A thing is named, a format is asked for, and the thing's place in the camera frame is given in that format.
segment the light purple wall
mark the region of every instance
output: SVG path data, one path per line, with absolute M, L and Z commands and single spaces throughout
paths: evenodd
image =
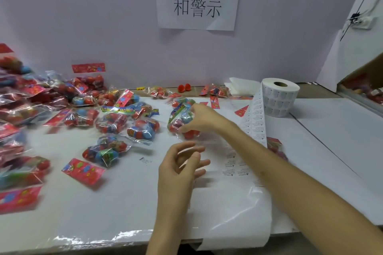
M 156 0 L 3 1 L 18 40 L 0 40 L 22 48 L 36 71 L 71 77 L 73 63 L 104 61 L 117 87 L 313 81 L 354 2 L 239 0 L 235 31 L 219 32 L 158 28 Z

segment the person's left hand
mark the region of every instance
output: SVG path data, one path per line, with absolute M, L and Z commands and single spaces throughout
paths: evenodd
M 156 226 L 177 235 L 185 223 L 194 180 L 206 173 L 204 169 L 197 169 L 210 164 L 208 159 L 201 160 L 200 153 L 205 151 L 205 147 L 193 146 L 194 141 L 172 145 L 158 169 Z

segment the pile of packaged toys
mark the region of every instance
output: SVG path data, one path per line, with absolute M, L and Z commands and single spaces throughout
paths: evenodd
M 192 121 L 193 99 L 158 86 L 143 91 L 173 106 L 167 125 L 170 132 L 178 135 L 178 129 Z M 201 94 L 207 93 L 227 97 L 224 89 L 214 85 Z M 106 88 L 97 73 L 73 79 L 54 71 L 39 76 L 16 57 L 0 56 L 0 213 L 33 208 L 50 171 L 50 160 L 34 155 L 28 146 L 28 126 L 46 126 L 47 133 L 59 127 L 95 127 L 100 137 L 84 149 L 83 160 L 73 159 L 62 169 L 94 185 L 134 143 L 153 142 L 160 129 L 153 118 L 158 113 L 129 89 Z M 190 131 L 180 138 L 198 135 Z
M 342 83 L 346 88 L 353 90 L 356 94 L 383 105 L 383 87 L 373 87 L 366 73 L 348 79 Z

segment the electrical outlet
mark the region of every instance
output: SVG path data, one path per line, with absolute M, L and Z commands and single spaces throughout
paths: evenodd
M 365 17 L 360 17 L 358 18 L 357 21 L 355 21 L 355 23 L 352 23 L 351 24 L 351 27 L 352 28 L 355 28 L 355 29 L 371 29 L 374 25 L 375 25 L 375 22 L 378 18 L 376 16 L 372 17 L 372 16 L 365 16 Z

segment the electrical cable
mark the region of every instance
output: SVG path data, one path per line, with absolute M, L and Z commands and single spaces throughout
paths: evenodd
M 350 26 L 353 24 L 352 21 L 353 21 L 354 18 L 355 18 L 355 17 L 353 17 L 353 16 L 356 15 L 356 14 L 358 14 L 358 17 L 359 17 L 359 16 L 362 16 L 363 14 L 366 14 L 366 13 L 368 13 L 368 12 L 373 11 L 373 10 L 375 9 L 375 6 L 376 6 L 376 5 L 378 4 L 378 2 L 379 2 L 379 0 L 376 0 L 376 1 L 375 1 L 375 4 L 374 4 L 374 6 L 372 7 L 371 10 L 366 10 L 366 11 L 360 13 L 359 10 L 360 10 L 360 8 L 361 8 L 361 6 L 362 6 L 362 4 L 363 4 L 364 1 L 365 1 L 365 0 L 362 0 L 362 1 L 361 1 L 361 4 L 359 5 L 359 8 L 358 8 L 358 10 L 357 10 L 357 13 L 352 14 L 351 18 L 347 19 L 348 21 L 350 21 L 350 23 L 348 24 L 348 27 L 347 27 L 346 30 L 344 31 L 344 33 L 343 33 L 343 35 L 342 35 L 342 37 L 341 37 L 341 40 L 342 40 L 342 38 L 344 37 L 344 35 L 346 34 L 347 30 L 348 30 L 348 29 L 350 28 Z

